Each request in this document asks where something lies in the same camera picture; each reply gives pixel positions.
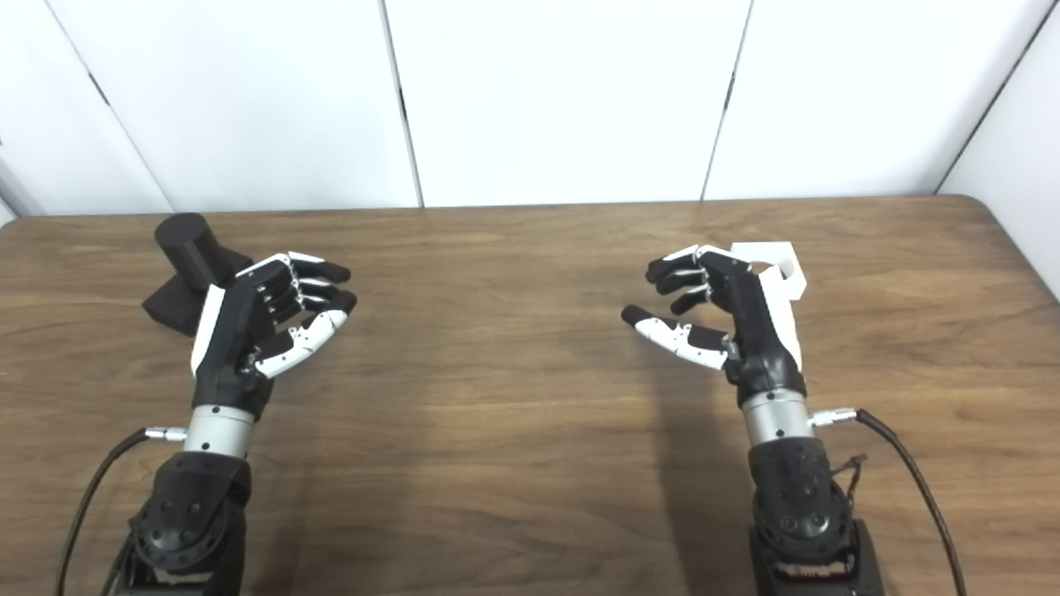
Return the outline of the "white and black right hand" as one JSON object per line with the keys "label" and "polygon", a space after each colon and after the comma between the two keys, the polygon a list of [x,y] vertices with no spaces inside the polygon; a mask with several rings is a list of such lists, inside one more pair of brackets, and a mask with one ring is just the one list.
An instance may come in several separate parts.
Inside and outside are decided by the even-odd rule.
{"label": "white and black right hand", "polygon": [[723,371],[738,405],[757,395],[807,396],[792,308],[807,277],[791,243],[692,245],[652,260],[646,280],[659,295],[682,295],[669,317],[626,305],[625,325],[679,358]]}

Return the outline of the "white and black left hand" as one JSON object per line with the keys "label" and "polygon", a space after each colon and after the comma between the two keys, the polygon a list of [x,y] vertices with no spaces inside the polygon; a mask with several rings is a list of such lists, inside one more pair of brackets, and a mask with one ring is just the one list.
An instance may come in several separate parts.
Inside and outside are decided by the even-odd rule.
{"label": "white and black left hand", "polygon": [[342,288],[347,267],[301,252],[280,252],[210,286],[190,370],[195,408],[230,407],[261,418],[277,376],[325,347],[356,306]]}

